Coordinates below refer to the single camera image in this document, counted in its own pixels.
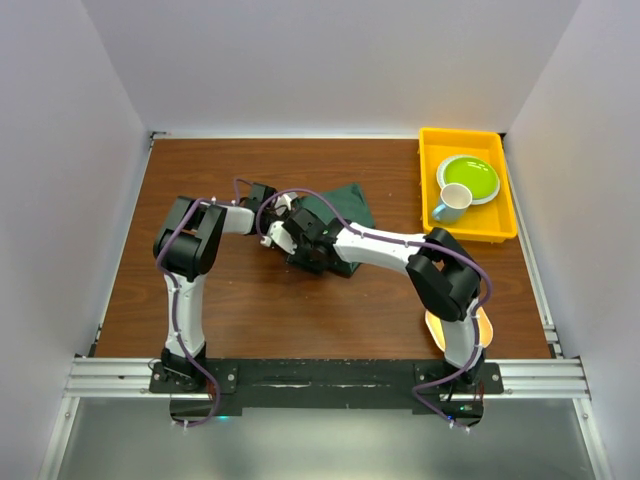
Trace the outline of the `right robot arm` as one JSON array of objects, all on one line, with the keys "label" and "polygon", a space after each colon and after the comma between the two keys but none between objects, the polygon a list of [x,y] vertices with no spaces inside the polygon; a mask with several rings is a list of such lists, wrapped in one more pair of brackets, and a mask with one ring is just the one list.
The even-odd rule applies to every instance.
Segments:
[{"label": "right robot arm", "polygon": [[320,272],[358,263],[407,276],[426,311],[441,322],[448,386],[466,393],[480,382],[484,347],[478,313],[492,285],[486,271],[447,230],[436,228],[428,235],[385,232],[341,217],[325,223],[299,208],[274,223],[268,236]]}]

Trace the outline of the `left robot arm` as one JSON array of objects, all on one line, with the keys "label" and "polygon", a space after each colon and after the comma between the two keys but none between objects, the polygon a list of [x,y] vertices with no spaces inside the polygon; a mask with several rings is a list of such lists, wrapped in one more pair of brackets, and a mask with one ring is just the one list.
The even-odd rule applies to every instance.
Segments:
[{"label": "left robot arm", "polygon": [[259,183],[246,198],[221,202],[214,197],[179,196],[153,245],[156,268],[168,295],[168,334],[157,376],[185,392],[212,381],[206,368],[202,326],[204,287],[225,234],[254,235],[292,210],[295,193],[281,193]]}]

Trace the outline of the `dark green cloth napkin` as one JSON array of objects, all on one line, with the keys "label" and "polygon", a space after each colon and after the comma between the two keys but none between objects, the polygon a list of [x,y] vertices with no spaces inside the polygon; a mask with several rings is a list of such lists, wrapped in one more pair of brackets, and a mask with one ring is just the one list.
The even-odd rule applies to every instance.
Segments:
[{"label": "dark green cloth napkin", "polygon": [[[334,190],[322,192],[321,195],[333,205],[345,220],[356,222],[367,228],[375,227],[374,217],[359,183],[350,183]],[[309,210],[325,224],[329,224],[335,218],[335,214],[321,200],[310,195],[297,199],[295,205]],[[289,255],[286,262],[310,273],[321,273],[317,264],[301,254]],[[350,278],[359,266],[359,263],[345,263],[338,260],[331,264],[328,270],[336,275]]]}]

